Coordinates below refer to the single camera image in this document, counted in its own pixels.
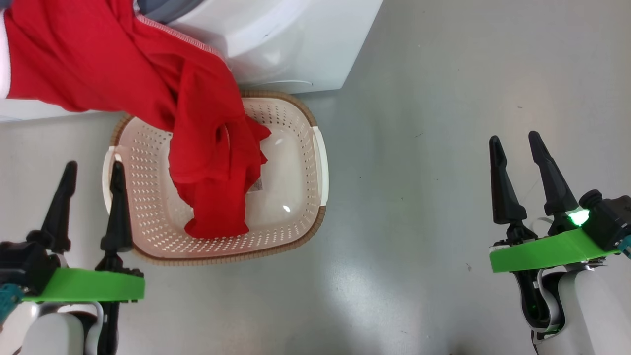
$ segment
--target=washing machine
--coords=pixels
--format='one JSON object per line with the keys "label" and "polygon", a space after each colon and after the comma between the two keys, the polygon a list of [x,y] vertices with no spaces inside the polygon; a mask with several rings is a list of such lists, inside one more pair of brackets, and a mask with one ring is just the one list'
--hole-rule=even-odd
{"label": "washing machine", "polygon": [[[145,16],[223,53],[244,89],[342,87],[382,0],[138,0]],[[0,121],[66,116],[54,105],[0,100]]]}

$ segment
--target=glowing green led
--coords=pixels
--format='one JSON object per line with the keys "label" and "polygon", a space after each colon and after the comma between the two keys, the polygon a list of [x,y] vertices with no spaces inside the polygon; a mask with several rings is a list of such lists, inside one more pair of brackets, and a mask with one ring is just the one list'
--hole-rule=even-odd
{"label": "glowing green led", "polygon": [[568,217],[570,217],[572,223],[580,227],[583,223],[587,222],[587,219],[589,218],[589,210],[576,211],[569,214]]}

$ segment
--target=gray floor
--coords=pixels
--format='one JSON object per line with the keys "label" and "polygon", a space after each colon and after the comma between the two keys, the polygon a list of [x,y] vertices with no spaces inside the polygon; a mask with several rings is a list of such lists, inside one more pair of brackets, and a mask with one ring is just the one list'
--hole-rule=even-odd
{"label": "gray floor", "polygon": [[[615,0],[385,0],[346,85],[301,96],[329,152],[318,234],[231,265],[163,268],[127,255],[147,298],[122,307],[119,354],[534,354],[516,284],[488,262],[504,228],[492,222],[487,142],[503,139],[529,221],[544,202],[531,129],[576,196],[631,193],[629,15]],[[116,120],[0,125],[2,239],[38,227],[76,159],[68,259],[94,266]],[[598,272],[631,296],[631,262]],[[20,343],[28,312],[9,319],[1,355]]]}

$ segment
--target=laundry basket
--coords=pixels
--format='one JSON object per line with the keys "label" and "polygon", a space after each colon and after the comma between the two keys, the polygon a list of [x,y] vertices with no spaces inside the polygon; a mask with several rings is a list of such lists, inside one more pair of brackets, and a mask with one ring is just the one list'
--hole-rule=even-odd
{"label": "laundry basket", "polygon": [[250,231],[196,239],[184,231],[192,208],[168,173],[171,133],[126,116],[116,126],[103,163],[103,197],[110,209],[114,160],[125,166],[134,251],[161,265],[237,262],[297,248],[318,230],[329,193],[324,140],[311,112],[277,92],[243,92],[245,112],[271,135],[261,142],[268,162],[245,196]]}

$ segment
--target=green bracket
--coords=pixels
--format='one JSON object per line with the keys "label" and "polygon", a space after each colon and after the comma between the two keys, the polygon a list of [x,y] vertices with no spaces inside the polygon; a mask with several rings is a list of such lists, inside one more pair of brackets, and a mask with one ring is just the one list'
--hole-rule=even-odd
{"label": "green bracket", "polygon": [[580,228],[492,251],[489,254],[493,272],[514,272],[557,267],[571,263],[619,254],[603,251]]}
{"label": "green bracket", "polygon": [[82,268],[58,268],[44,292],[25,296],[33,302],[116,302],[144,298],[144,278]]}

